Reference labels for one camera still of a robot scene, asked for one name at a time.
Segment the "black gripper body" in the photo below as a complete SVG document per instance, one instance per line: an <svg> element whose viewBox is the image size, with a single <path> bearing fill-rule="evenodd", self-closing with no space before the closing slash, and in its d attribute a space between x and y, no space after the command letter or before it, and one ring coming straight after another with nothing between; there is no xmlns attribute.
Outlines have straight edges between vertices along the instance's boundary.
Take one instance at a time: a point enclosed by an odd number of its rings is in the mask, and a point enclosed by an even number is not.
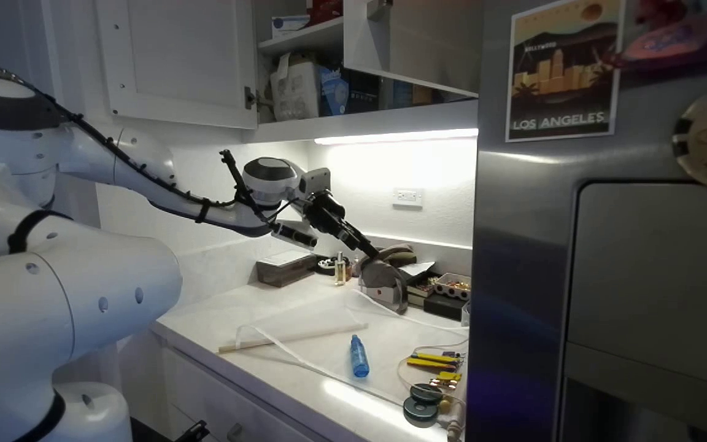
<svg viewBox="0 0 707 442"><path fill-rule="evenodd" d="M322 233L340 236L346 210L331 200L331 173L327 168L308 169L300 180L300 200L294 210L308 227Z"/></svg>

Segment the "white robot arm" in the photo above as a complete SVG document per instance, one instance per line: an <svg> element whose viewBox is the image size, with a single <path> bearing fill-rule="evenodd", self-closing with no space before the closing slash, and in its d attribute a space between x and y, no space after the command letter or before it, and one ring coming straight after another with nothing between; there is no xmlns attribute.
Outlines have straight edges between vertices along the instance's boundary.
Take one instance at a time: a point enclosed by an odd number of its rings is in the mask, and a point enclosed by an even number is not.
<svg viewBox="0 0 707 442"><path fill-rule="evenodd" d="M240 236L315 245L329 233L372 250L329 197L324 169L280 158L221 159L234 197L194 197L180 188L165 142L91 126L0 66L0 442L133 442L123 394L60 383L57 372L151 326L181 293L180 261L165 244L59 215L60 175L130 189L167 215Z"/></svg>

